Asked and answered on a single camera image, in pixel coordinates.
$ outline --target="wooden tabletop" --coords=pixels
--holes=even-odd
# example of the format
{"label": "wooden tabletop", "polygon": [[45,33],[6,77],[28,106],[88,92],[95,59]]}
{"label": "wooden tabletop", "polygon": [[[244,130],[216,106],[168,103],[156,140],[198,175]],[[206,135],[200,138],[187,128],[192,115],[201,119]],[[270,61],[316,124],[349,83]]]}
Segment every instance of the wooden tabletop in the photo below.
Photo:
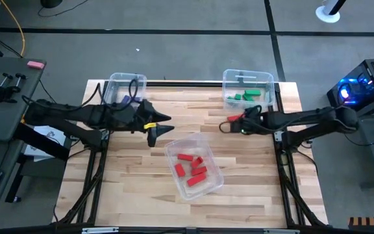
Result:
{"label": "wooden tabletop", "polygon": [[[99,82],[103,84],[99,80],[88,81],[84,100]],[[285,112],[301,111],[296,83],[279,84]],[[272,136],[220,133],[218,124],[232,114],[223,110],[221,88],[147,87],[145,97],[157,111],[172,117],[162,124],[174,125],[175,129],[160,136],[155,148],[148,147],[147,135],[142,133],[112,135],[96,225],[286,227]],[[96,97],[91,103],[100,103],[100,99]],[[164,146],[196,132],[207,137],[225,183],[210,194],[185,201],[172,178]],[[70,153],[81,149],[82,145],[76,145]],[[299,150],[312,156],[309,149]],[[89,154],[81,153],[67,163],[56,207],[59,218],[81,195]],[[297,153],[293,159],[302,197],[327,223],[314,165]],[[291,204],[297,220],[293,200]]]}

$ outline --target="green block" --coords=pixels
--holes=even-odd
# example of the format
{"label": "green block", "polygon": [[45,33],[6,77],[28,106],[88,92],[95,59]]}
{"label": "green block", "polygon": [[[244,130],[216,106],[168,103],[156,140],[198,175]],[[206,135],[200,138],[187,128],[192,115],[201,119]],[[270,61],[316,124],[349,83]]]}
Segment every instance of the green block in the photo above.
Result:
{"label": "green block", "polygon": [[252,96],[250,96],[250,95],[244,94],[242,97],[243,97],[244,100],[246,100],[246,101],[253,101],[253,98],[252,98]]}
{"label": "green block", "polygon": [[259,90],[245,90],[245,94],[249,96],[260,96]]}

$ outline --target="white stand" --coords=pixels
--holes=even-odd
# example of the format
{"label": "white stand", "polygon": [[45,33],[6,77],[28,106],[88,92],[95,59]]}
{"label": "white stand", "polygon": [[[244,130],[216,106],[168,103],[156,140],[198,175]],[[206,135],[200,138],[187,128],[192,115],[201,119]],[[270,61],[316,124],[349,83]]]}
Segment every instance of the white stand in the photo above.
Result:
{"label": "white stand", "polygon": [[317,8],[317,17],[325,23],[336,23],[340,19],[340,13],[337,12],[335,15],[329,15],[324,12],[325,6]]}

